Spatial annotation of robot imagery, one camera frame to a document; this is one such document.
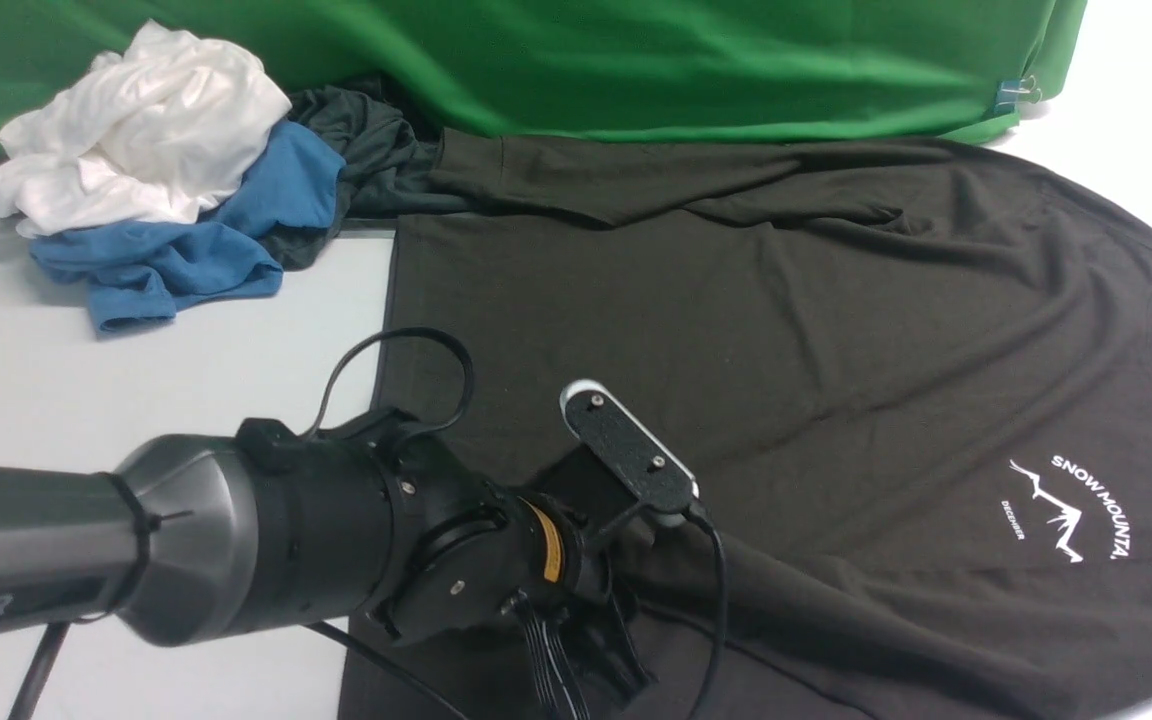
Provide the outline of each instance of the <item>green cloth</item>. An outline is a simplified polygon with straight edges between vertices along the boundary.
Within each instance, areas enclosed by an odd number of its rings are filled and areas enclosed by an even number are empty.
[[[477,135],[983,142],[998,83],[1060,92],[1087,0],[26,0],[0,3],[0,127],[146,18],[287,90],[384,69]]]

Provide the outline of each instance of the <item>black cable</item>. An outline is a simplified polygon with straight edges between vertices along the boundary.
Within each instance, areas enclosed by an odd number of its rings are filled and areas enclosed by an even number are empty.
[[[718,583],[717,609],[714,611],[714,644],[708,651],[708,666],[705,667],[705,679],[700,682],[700,691],[696,695],[696,703],[691,706],[691,712],[687,720],[700,720],[702,712],[708,705],[710,692],[713,691],[714,680],[718,680],[718,666],[722,664],[723,647],[727,646],[727,552],[723,551],[723,538],[719,536],[713,521],[708,518],[708,513],[699,502],[695,502],[687,511],[687,518],[704,533],[714,546],[714,579]]]
[[[456,410],[453,411],[452,417],[442,423],[438,424],[420,424],[419,430],[415,432],[408,432],[403,441],[410,441],[410,439],[425,435],[429,433],[442,432],[442,430],[450,429],[452,425],[456,424],[457,420],[465,415],[465,410],[470,409],[470,400],[473,397],[473,359],[470,357],[470,351],[467,350],[465,346],[453,338],[450,334],[445,333],[437,328],[426,327],[412,327],[412,328],[394,328],[392,331],[384,331],[376,333],[371,338],[359,342],[358,344],[349,348],[349,350],[340,356],[338,365],[333,367],[332,376],[328,378],[328,387],[323,392],[323,402],[319,404],[319,414],[314,418],[314,424],[310,425],[310,429],[305,430],[305,433],[301,434],[301,439],[310,439],[314,437],[314,433],[323,429],[323,419],[326,414],[328,414],[328,403],[332,402],[332,388],[335,386],[340,373],[344,372],[346,366],[353,363],[353,359],[361,355],[362,351],[366,350],[372,344],[385,340],[394,340],[394,338],[422,338],[422,340],[431,340],[452,351],[452,355],[456,356],[456,359],[461,363],[462,373],[462,386],[461,386],[461,400],[456,404]]]
[[[429,697],[430,700],[438,703],[439,706],[442,706],[444,710],[450,712],[457,720],[470,720],[468,719],[468,715],[463,714],[463,712],[461,712],[456,706],[452,705],[452,702],[447,700],[442,694],[439,694],[433,687],[426,684],[425,680],[417,679],[416,675],[408,673],[406,667],[389,660],[388,657],[380,655],[379,652],[367,647],[364,642],[353,637],[353,635],[348,632],[344,632],[344,630],[339,629],[336,626],[331,626],[328,623],[311,623],[308,624],[306,628],[314,630],[314,632],[323,635],[323,637],[328,638],[329,641],[343,644],[344,647],[351,650],[353,652],[357,652],[358,655],[365,657],[367,661],[380,667],[380,669],[385,670],[385,673],[396,676],[396,679],[402,680],[402,682],[408,685],[411,685],[416,692],[419,692],[422,696]]]
[[[29,720],[33,717],[41,689],[51,675],[51,666],[56,664],[56,655],[60,655],[60,646],[65,644],[65,635],[68,632],[69,623],[52,623],[41,632],[38,650],[33,652],[33,660],[29,662],[29,669],[20,683],[17,700],[12,704],[8,720]]]

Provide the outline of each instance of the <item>white graphic print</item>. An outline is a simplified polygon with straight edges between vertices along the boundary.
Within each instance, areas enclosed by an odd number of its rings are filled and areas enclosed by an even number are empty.
[[[1011,461],[1011,470],[1018,471],[1018,473],[1025,475],[1025,477],[1032,480],[1034,484],[1034,500],[1041,498],[1043,500],[1052,502],[1052,505],[1056,506],[1056,509],[1060,510],[1060,515],[1047,521],[1048,524],[1060,523],[1061,537],[1059,541],[1056,541],[1056,550],[1064,552],[1064,554],[1069,556],[1070,562],[1082,562],[1083,555],[1075,552],[1074,548],[1069,546],[1069,541],[1070,538],[1074,538],[1074,530],[1078,529],[1079,520],[1083,520],[1083,510],[1079,510],[1078,507],[1074,507],[1073,505],[1061,501],[1059,497],[1053,497],[1052,493],[1044,491],[1043,478],[1039,477],[1038,473],[1030,473],[1029,470],[1021,468],[1021,465],[1016,465],[1015,460]]]

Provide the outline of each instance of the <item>pile of clothes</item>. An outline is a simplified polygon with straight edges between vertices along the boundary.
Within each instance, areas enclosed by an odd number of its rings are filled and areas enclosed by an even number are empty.
[[[100,334],[274,295],[347,218],[470,209],[429,190],[435,129],[408,122],[388,85],[288,97],[232,41],[150,22],[6,124],[0,218],[55,282],[88,282]]]

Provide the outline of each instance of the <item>t-shirt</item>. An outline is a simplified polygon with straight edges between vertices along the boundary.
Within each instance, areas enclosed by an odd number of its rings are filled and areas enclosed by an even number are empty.
[[[433,182],[502,209],[399,223],[388,324],[456,334],[479,370],[452,449],[525,482],[573,447],[556,396],[589,377],[695,470],[732,545],[708,717],[1091,719],[1152,697],[1146,225],[946,141],[447,132]],[[393,343],[379,401],[433,418],[458,382],[439,348]],[[707,541],[628,543],[617,568],[662,681],[622,717],[683,717]],[[520,647],[449,635],[397,659],[471,717],[531,719]],[[342,718],[370,710],[442,719],[351,662]]]

